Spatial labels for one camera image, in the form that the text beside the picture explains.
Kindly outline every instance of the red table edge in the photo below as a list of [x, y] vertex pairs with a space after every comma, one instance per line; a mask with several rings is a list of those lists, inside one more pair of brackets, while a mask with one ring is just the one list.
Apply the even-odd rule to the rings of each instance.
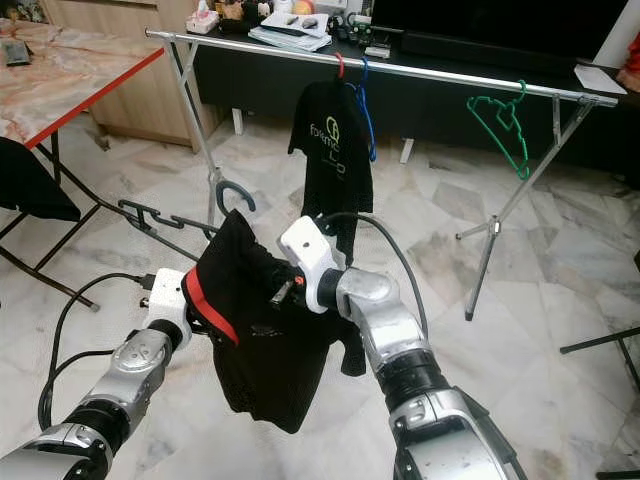
[[47, 138], [53, 132], [55, 132], [60, 127], [65, 125], [67, 122], [69, 122], [73, 117], [75, 117], [80, 112], [82, 112], [85, 108], [90, 107], [91, 105], [96, 103], [98, 100], [100, 100], [102, 97], [104, 97], [107, 93], [111, 92], [116, 87], [120, 86], [125, 80], [131, 78], [136, 73], [138, 73], [140, 70], [142, 70], [144, 67], [149, 65], [151, 62], [153, 62], [157, 58], [161, 57], [163, 53], [164, 53], [164, 48], [160, 47], [158, 50], [156, 50], [151, 55], [146, 57], [140, 63], [135, 64], [133, 67], [131, 67], [126, 72], [124, 72], [122, 75], [120, 75], [118, 78], [113, 80], [111, 83], [105, 85], [102, 89], [98, 90], [96, 93], [91, 95], [89, 98], [87, 98], [84, 102], [82, 102], [80, 105], [75, 107], [73, 110], [71, 110], [70, 112], [67, 112], [62, 117], [60, 117], [58, 120], [53, 122], [51, 125], [49, 125], [47, 128], [45, 128], [43, 131], [41, 131], [39, 134], [37, 134], [31, 140], [26, 142], [25, 146], [27, 148], [29, 148], [29, 149], [32, 149], [33, 147], [35, 147], [42, 140]]

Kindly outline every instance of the wooden cabinet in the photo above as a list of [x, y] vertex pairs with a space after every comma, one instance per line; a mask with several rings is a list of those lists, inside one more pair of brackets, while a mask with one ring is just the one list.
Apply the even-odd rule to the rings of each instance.
[[[147, 27], [184, 32], [185, 19], [196, 3], [194, 0], [40, 1], [53, 24], [131, 38], [146, 38]], [[181, 50], [184, 60], [186, 48]], [[189, 85], [208, 136], [221, 121], [223, 112], [200, 104], [194, 78], [189, 80]], [[113, 134], [190, 145], [194, 151], [199, 149], [168, 55], [107, 94], [91, 107], [91, 114]]]

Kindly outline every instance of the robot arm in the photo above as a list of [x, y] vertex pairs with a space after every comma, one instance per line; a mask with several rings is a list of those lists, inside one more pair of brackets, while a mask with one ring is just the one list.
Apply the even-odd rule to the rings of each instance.
[[280, 248], [305, 274], [309, 308], [338, 310], [360, 329], [398, 447], [394, 478], [506, 480], [507, 462], [526, 478], [488, 412], [449, 386], [394, 281], [355, 268], [338, 270], [309, 217], [282, 235]]
[[[385, 395], [398, 453], [394, 478], [506, 480], [511, 462], [526, 476], [488, 412], [440, 372], [429, 342], [389, 278], [341, 271], [309, 217], [280, 239], [305, 274], [306, 303], [328, 308], [360, 328], [371, 368]], [[102, 480], [113, 456], [144, 417], [174, 351], [191, 339], [183, 274], [161, 269], [143, 330], [132, 332], [111, 357], [107, 373], [59, 425], [0, 459], [2, 480]]]
[[144, 417], [177, 349], [191, 339], [183, 274], [161, 269], [149, 299], [146, 328], [130, 334], [109, 370], [60, 424], [0, 459], [6, 480], [101, 480], [113, 456]]

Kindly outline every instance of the black cloth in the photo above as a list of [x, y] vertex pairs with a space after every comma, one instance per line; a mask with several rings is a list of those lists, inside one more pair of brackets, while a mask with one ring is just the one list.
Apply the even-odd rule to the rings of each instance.
[[209, 329], [216, 372], [231, 408], [289, 433], [298, 431], [307, 414], [332, 343], [345, 345], [344, 374], [362, 375], [366, 368], [353, 323], [292, 301], [279, 310], [270, 305], [297, 273], [259, 245], [234, 210], [182, 284], [189, 311]]
[[[341, 80], [309, 85], [296, 107], [289, 153], [307, 156], [302, 215], [372, 212], [373, 182], [368, 130], [352, 87]], [[353, 262], [357, 220], [333, 223], [336, 247]]]
[[35, 217], [80, 220], [80, 210], [24, 145], [0, 137], [0, 207]]

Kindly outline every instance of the red hanger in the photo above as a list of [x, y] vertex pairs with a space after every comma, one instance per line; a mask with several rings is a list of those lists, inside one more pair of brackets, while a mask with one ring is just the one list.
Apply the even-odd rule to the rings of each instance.
[[340, 80], [342, 80], [344, 78], [344, 58], [342, 58], [342, 55], [340, 54], [340, 52], [336, 52], [334, 53], [334, 55], [338, 58], [338, 60], [340, 60], [340, 67], [338, 70], [338, 78]]

